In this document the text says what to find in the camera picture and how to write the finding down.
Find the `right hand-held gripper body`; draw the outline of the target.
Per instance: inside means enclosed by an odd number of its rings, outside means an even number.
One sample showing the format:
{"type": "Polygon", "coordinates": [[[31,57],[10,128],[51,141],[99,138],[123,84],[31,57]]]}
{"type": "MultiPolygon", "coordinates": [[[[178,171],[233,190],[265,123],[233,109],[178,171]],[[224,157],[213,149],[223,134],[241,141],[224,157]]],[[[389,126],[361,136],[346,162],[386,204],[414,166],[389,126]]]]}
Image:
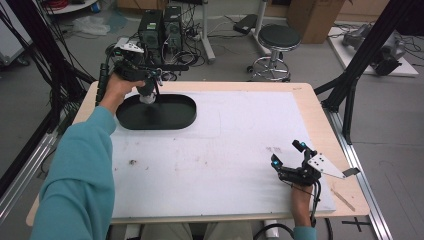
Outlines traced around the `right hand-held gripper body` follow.
{"type": "Polygon", "coordinates": [[[278,178],[302,186],[311,186],[317,183],[323,174],[345,179],[360,172],[358,168],[339,170],[326,156],[318,153],[307,155],[298,168],[285,167],[278,161],[278,178]]]}

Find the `black metal frame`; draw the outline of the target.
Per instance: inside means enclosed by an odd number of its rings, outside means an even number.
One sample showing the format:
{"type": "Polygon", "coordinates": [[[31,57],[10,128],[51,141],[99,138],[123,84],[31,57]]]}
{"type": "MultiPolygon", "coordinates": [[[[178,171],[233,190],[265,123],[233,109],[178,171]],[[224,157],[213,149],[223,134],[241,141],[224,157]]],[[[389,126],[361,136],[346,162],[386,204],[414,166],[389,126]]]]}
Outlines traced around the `black metal frame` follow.
{"type": "Polygon", "coordinates": [[[337,78],[314,89],[316,95],[331,90],[330,95],[321,102],[322,107],[330,112],[338,112],[340,104],[345,102],[341,132],[349,145],[352,144],[351,125],[357,83],[389,35],[408,15],[414,4],[420,1],[422,0],[390,0],[346,69],[337,78]]]}
{"type": "Polygon", "coordinates": [[[48,23],[38,0],[0,1],[0,22],[31,57],[43,80],[50,86],[50,111],[0,177],[1,198],[11,188],[41,137],[60,124],[62,111],[69,113],[82,103],[82,97],[87,93],[82,82],[93,83],[95,79],[86,70],[74,65],[73,55],[59,26],[48,23]]]}

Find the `wooden table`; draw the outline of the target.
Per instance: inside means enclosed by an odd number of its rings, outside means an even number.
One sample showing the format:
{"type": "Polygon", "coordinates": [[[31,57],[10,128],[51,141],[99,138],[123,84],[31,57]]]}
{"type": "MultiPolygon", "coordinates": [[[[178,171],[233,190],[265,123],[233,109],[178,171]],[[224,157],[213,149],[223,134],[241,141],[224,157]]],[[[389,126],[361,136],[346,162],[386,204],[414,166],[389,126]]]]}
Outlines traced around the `wooden table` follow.
{"type": "MultiPolygon", "coordinates": [[[[306,143],[310,148],[317,150],[326,156],[339,170],[348,168],[340,146],[337,143],[327,118],[321,109],[312,87],[307,83],[259,83],[259,82],[167,82],[162,88],[165,94],[184,94],[191,97],[193,92],[224,92],[224,91],[246,91],[246,92],[290,92],[303,118],[304,125],[310,137],[306,143]]],[[[369,208],[361,193],[358,183],[354,177],[340,179],[324,174],[321,179],[322,192],[317,214],[324,216],[355,216],[365,215],[369,208]],[[342,201],[340,201],[330,189],[339,192],[356,209],[353,212],[342,201]]],[[[212,216],[201,218],[183,219],[171,217],[168,220],[154,219],[152,221],[138,220],[134,218],[116,219],[112,215],[111,223],[159,223],[159,222],[206,222],[206,221],[233,221],[233,220],[259,220],[271,218],[285,218],[285,214],[256,214],[254,216],[212,216]]]]}

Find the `black round stool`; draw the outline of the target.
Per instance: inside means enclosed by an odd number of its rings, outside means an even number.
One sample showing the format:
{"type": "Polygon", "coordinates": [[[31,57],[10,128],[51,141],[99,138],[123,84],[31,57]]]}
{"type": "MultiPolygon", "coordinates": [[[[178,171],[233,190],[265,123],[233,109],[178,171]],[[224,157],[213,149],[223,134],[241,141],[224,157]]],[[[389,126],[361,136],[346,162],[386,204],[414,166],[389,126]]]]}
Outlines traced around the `black round stool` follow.
{"type": "Polygon", "coordinates": [[[268,81],[289,82],[291,74],[283,54],[296,49],[301,43],[301,36],[288,26],[268,24],[259,31],[258,42],[270,51],[270,55],[256,59],[247,67],[251,79],[260,77],[268,81]]]}

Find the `white cabinet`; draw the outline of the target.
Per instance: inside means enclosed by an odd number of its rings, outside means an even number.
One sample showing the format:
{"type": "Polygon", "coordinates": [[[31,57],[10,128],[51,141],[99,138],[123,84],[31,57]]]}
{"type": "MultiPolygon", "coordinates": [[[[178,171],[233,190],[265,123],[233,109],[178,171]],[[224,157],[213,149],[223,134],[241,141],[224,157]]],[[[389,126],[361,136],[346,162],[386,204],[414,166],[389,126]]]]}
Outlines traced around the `white cabinet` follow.
{"type": "Polygon", "coordinates": [[[4,66],[10,65],[24,52],[24,47],[12,30],[16,30],[28,44],[32,43],[30,36],[6,0],[0,0],[0,64],[4,66]]]}

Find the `thin wooden stick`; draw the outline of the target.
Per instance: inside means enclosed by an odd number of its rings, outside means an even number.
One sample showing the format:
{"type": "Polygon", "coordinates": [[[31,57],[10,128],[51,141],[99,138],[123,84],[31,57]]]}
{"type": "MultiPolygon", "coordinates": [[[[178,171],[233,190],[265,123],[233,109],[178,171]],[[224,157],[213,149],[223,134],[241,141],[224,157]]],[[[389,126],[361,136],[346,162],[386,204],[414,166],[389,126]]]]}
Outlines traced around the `thin wooden stick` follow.
{"type": "Polygon", "coordinates": [[[342,201],[349,209],[351,209],[353,212],[356,212],[355,207],[347,200],[345,199],[339,192],[337,192],[334,189],[330,189],[332,193],[340,200],[342,201]]]}

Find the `flat black box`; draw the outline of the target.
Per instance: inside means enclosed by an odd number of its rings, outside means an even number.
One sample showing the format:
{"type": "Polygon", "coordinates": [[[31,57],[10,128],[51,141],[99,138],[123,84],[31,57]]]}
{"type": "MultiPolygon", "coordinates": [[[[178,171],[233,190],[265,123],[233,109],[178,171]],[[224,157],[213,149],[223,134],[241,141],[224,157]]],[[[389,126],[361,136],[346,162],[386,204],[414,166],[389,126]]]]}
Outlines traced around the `flat black box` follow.
{"type": "Polygon", "coordinates": [[[248,14],[243,19],[234,24],[233,30],[241,33],[248,34],[252,28],[256,26],[257,15],[256,14],[248,14]]]}

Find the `white foam mat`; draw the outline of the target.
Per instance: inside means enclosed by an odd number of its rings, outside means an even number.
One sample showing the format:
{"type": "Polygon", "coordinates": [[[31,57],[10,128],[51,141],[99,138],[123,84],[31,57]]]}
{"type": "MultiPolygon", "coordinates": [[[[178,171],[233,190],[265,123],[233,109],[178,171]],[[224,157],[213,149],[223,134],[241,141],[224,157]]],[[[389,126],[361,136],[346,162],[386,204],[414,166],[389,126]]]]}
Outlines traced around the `white foam mat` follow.
{"type": "Polygon", "coordinates": [[[112,134],[116,219],[152,221],[212,216],[285,214],[290,188],[271,157],[287,167],[308,143],[290,92],[193,92],[197,117],[180,130],[112,134]]]}

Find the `clear plastic bag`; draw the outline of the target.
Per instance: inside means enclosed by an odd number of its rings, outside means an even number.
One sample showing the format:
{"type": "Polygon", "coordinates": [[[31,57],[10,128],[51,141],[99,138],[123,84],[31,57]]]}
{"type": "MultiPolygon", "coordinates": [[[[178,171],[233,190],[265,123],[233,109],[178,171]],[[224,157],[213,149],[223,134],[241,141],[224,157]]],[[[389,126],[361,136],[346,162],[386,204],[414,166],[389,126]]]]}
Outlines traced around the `clear plastic bag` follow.
{"type": "Polygon", "coordinates": [[[102,17],[85,16],[73,20],[72,23],[74,31],[90,35],[105,36],[110,31],[110,26],[102,17]]]}

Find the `white metal stand leg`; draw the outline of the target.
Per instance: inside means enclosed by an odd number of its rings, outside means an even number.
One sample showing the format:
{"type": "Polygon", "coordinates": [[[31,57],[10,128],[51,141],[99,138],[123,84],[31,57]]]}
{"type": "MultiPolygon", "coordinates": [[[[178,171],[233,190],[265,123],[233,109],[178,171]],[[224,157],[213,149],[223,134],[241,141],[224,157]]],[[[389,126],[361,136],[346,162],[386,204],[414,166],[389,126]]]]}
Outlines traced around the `white metal stand leg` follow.
{"type": "Polygon", "coordinates": [[[216,56],[212,49],[211,43],[208,38],[208,0],[201,0],[202,2],[202,31],[201,41],[207,57],[206,62],[213,64],[216,60],[216,56]]]}
{"type": "Polygon", "coordinates": [[[267,48],[262,46],[259,42],[259,32],[262,28],[263,18],[264,18],[264,15],[265,15],[267,2],[268,2],[268,0],[259,0],[259,7],[258,7],[258,11],[257,11],[256,25],[255,25],[255,28],[251,30],[252,37],[254,38],[255,42],[257,43],[257,46],[259,47],[260,52],[264,56],[269,56],[270,53],[271,53],[270,50],[268,50],[267,48]]]}

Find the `person's left hand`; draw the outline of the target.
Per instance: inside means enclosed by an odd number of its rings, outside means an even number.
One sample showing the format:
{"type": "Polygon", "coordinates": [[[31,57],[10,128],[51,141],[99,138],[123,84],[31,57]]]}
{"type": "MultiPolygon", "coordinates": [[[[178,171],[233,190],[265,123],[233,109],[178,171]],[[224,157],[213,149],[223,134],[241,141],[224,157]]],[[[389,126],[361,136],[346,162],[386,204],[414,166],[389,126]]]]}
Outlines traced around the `person's left hand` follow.
{"type": "Polygon", "coordinates": [[[125,96],[135,87],[144,87],[144,81],[127,81],[119,75],[112,73],[109,77],[103,99],[99,105],[106,108],[112,115],[116,113],[117,108],[123,103],[125,96]]]}

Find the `black oval tray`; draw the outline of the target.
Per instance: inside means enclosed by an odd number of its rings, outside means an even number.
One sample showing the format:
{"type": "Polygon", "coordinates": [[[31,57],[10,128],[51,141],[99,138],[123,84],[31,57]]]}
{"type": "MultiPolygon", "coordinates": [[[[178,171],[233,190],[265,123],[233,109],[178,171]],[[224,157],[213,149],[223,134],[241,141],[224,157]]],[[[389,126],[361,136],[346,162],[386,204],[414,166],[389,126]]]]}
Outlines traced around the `black oval tray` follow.
{"type": "MultiPolygon", "coordinates": [[[[145,66],[171,71],[164,65],[145,66]]],[[[191,125],[197,116],[196,102],[182,94],[156,95],[152,104],[144,104],[140,94],[128,97],[118,107],[116,117],[122,127],[129,130],[175,130],[191,125]]]]}

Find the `black computer tower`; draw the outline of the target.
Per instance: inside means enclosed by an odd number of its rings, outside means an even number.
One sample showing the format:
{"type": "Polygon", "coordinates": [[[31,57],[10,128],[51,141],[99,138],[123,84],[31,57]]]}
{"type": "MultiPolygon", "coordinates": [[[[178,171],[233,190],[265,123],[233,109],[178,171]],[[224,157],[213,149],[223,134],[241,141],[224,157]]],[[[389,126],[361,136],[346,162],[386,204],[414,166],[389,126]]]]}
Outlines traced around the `black computer tower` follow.
{"type": "Polygon", "coordinates": [[[146,10],[138,27],[140,43],[147,49],[155,64],[162,64],[163,27],[163,12],[156,9],[146,10]]]}
{"type": "Polygon", "coordinates": [[[177,53],[182,50],[182,9],[180,6],[167,6],[164,11],[164,26],[169,53],[177,53]]]}

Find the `aluminium rail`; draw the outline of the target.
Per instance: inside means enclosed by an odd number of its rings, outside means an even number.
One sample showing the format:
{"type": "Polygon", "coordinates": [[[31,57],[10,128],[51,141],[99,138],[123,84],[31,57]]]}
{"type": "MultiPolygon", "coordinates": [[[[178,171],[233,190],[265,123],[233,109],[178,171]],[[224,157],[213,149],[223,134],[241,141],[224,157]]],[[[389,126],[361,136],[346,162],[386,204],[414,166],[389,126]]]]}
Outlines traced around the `aluminium rail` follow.
{"type": "Polygon", "coordinates": [[[340,115],[338,113],[329,112],[328,110],[325,110],[324,113],[326,114],[328,121],[333,128],[333,131],[347,159],[347,162],[351,167],[356,167],[360,170],[360,173],[356,175],[356,179],[370,209],[368,218],[375,233],[376,239],[393,240],[392,234],[372,192],[371,186],[363,171],[360,159],[357,156],[354,146],[350,145],[342,134],[343,122],[340,115]]]}
{"type": "Polygon", "coordinates": [[[12,182],[0,197],[0,226],[7,219],[43,161],[53,152],[57,140],[58,135],[56,133],[45,134],[34,149],[29,152],[29,155],[23,158],[24,164],[18,169],[17,174],[12,178],[12,182]]]}

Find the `black and white plush toy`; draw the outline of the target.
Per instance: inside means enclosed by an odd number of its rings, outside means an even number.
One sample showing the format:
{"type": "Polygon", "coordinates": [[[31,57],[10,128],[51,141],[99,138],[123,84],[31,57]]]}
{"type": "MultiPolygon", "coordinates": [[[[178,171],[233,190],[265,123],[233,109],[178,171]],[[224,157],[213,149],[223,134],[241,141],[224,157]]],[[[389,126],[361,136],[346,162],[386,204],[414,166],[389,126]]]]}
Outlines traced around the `black and white plush toy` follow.
{"type": "Polygon", "coordinates": [[[152,104],[156,100],[156,87],[155,85],[147,84],[143,87],[137,88],[139,94],[140,94],[140,101],[144,104],[152,104]]]}

